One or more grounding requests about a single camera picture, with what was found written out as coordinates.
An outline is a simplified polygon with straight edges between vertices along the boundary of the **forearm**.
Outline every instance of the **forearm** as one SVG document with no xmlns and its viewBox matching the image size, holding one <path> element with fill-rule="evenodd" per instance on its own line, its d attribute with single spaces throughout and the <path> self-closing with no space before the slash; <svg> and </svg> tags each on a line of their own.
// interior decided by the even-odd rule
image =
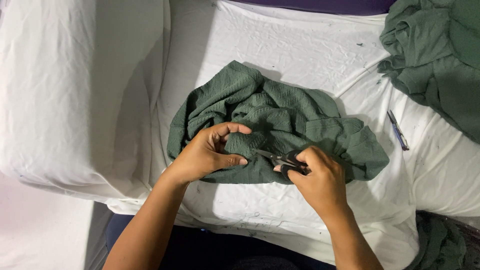
<svg viewBox="0 0 480 270">
<path fill-rule="evenodd" d="M 383 270 L 363 237 L 351 209 L 346 206 L 325 224 L 332 238 L 335 264 L 339 270 Z"/>
<path fill-rule="evenodd" d="M 160 265 L 188 184 L 163 174 L 122 232 L 103 270 L 156 270 Z"/>
</svg>

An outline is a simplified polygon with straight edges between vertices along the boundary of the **person's left hand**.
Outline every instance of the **person's left hand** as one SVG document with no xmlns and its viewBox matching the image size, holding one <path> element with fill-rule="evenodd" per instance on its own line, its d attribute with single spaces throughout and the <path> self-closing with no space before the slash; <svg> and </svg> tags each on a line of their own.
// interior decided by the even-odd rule
<svg viewBox="0 0 480 270">
<path fill-rule="evenodd" d="M 236 154 L 221 154 L 232 132 L 250 134 L 252 130 L 239 123 L 225 122 L 201 130 L 168 166 L 169 173 L 181 183 L 198 180 L 209 173 L 235 165 L 246 165 L 247 160 Z"/>
</svg>

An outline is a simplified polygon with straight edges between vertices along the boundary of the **dark navy pants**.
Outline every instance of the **dark navy pants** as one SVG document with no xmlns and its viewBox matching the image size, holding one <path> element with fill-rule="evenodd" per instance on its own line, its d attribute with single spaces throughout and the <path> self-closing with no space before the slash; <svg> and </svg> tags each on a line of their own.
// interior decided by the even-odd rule
<svg viewBox="0 0 480 270">
<path fill-rule="evenodd" d="M 113 215 L 106 231 L 110 252 L 123 229 L 133 216 Z M 269 268 L 258 267 L 261 261 Z M 281 268 L 291 263 L 293 268 Z M 300 253 L 274 245 L 255 237 L 217 234 L 209 231 L 173 226 L 161 270 L 188 269 L 300 269 L 334 270 L 335 266 L 320 262 Z"/>
</svg>

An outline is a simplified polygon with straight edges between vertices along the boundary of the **green cloth pile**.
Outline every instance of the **green cloth pile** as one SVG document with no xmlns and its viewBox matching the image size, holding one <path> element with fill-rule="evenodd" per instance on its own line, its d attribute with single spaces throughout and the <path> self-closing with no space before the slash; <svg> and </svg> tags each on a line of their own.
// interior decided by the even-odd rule
<svg viewBox="0 0 480 270">
<path fill-rule="evenodd" d="M 420 249 L 405 270 L 463 269 L 465 240 L 451 221 L 427 212 L 417 213 Z"/>
<path fill-rule="evenodd" d="M 395 88 L 480 143 L 480 0 L 398 0 L 378 64 Z"/>
<path fill-rule="evenodd" d="M 202 181 L 291 184 L 255 149 L 286 154 L 316 145 L 343 165 L 347 182 L 371 180 L 389 162 L 371 130 L 357 118 L 341 118 L 326 93 L 272 81 L 236 61 L 188 95 L 170 125 L 168 157 L 174 160 L 203 128 L 229 121 L 253 130 L 230 134 L 225 146 L 226 153 L 240 154 L 249 163 L 213 172 Z"/>
</svg>

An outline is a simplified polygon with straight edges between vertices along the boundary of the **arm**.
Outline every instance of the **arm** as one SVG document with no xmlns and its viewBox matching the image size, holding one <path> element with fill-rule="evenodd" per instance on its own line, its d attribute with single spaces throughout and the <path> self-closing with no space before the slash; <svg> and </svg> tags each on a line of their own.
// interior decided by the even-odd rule
<svg viewBox="0 0 480 270">
<path fill-rule="evenodd" d="M 306 162 L 312 172 L 302 175 L 290 170 L 288 176 L 325 222 L 332 237 L 337 269 L 383 270 L 347 204 L 342 167 L 317 147 L 305 149 L 297 159 Z"/>
<path fill-rule="evenodd" d="M 205 175 L 245 165 L 239 155 L 219 154 L 231 132 L 251 133 L 238 123 L 222 123 L 201 130 L 162 173 L 138 213 L 113 245 L 103 270 L 156 270 L 162 261 L 173 222 L 187 186 Z"/>
</svg>

